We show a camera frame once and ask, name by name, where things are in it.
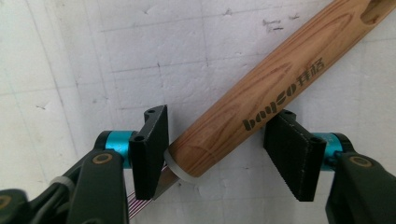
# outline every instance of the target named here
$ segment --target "white backdrop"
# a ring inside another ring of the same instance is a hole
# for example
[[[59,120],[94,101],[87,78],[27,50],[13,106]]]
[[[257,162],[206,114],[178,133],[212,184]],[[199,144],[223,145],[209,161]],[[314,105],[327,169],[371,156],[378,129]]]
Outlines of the white backdrop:
[[[33,199],[103,130],[169,107],[171,141],[329,0],[0,0],[0,189]],[[288,109],[396,174],[396,13]],[[327,223],[332,173],[298,203],[254,134],[132,223]]]

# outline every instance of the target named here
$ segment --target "wooden stick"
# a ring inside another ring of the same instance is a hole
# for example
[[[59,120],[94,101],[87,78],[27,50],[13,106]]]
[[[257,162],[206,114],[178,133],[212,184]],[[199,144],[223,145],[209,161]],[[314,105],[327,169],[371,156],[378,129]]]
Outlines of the wooden stick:
[[[198,118],[169,147],[173,160],[188,175],[202,175],[312,84],[395,7],[395,0],[330,3]]]

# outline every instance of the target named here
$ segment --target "wood grain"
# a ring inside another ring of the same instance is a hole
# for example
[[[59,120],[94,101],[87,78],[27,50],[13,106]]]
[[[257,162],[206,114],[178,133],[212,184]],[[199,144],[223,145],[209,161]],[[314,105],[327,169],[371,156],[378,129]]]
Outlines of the wood grain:
[[[290,36],[170,147],[200,176],[305,90],[394,8],[395,0],[337,0]]]

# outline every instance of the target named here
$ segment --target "screw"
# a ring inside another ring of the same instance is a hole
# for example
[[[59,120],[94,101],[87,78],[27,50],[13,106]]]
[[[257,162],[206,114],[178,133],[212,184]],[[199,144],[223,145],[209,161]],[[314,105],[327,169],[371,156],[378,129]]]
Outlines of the screw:
[[[353,157],[350,157],[349,160],[352,161],[353,163],[359,165],[359,166],[362,166],[362,167],[367,167],[368,168],[368,167],[372,167],[373,166],[373,164],[370,161],[364,159],[363,157],[353,156]]]
[[[95,157],[92,159],[92,161],[93,161],[93,163],[95,163],[95,164],[103,164],[103,163],[106,163],[106,162],[108,162],[108,161],[111,161],[112,159],[113,159],[113,156],[112,156],[111,154],[109,154],[109,153],[102,153],[102,154],[99,154],[99,155],[95,156]]]

